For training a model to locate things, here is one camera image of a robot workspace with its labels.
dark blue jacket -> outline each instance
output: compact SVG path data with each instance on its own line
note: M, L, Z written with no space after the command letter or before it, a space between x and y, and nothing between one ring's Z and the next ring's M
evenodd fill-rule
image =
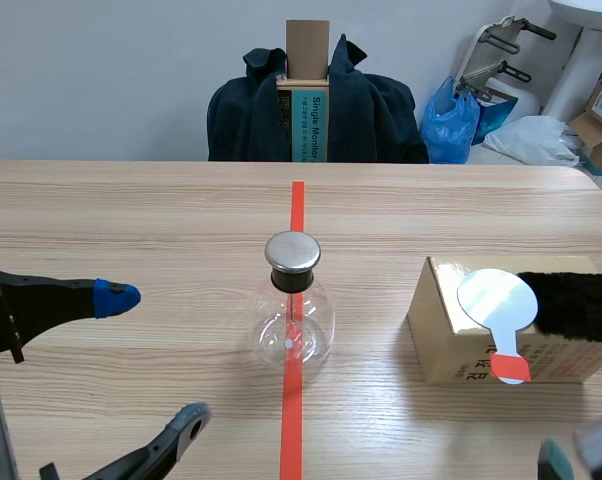
M428 163L412 92L356 70L365 58L341 36L330 66L328 162ZM246 77L225 84L210 102L209 160L290 161L276 83L285 73L285 52L255 49L243 60Z

white wall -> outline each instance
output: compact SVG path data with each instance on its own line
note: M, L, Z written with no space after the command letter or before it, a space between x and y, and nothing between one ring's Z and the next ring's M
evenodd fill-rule
M0 0L0 158L204 160L210 97L251 48L285 47L287 17L330 19L331 49L346 33L420 112L479 26L512 11L565 27L544 0ZM561 45L526 66L553 71Z

wooden table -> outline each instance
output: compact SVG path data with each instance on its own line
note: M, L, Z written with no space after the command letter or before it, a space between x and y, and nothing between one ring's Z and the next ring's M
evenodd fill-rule
M602 192L583 174L0 161L1 269L143 294L129 314L40 336L23 364L0 355L22 478L50 461L83 478L199 400L214 418L170 478L279 478L281 375L254 364L246 310L293 180L337 311L304 388L305 479L524 480L546 437L572 451L575 426L602 415L602 370L583 386L427 387L404 318L426 255L579 254L602 271Z

glass carafe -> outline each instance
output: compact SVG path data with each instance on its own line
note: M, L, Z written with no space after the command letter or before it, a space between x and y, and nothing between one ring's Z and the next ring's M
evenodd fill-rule
M313 268L321 248L310 235L282 232L268 241L265 257L272 274L254 293L252 348L264 363L283 368L286 356L315 369L334 339L334 308Z

black brush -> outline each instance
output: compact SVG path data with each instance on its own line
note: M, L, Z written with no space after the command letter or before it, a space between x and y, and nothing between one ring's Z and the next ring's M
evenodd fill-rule
M602 343L602 274L520 273L537 296L544 335Z

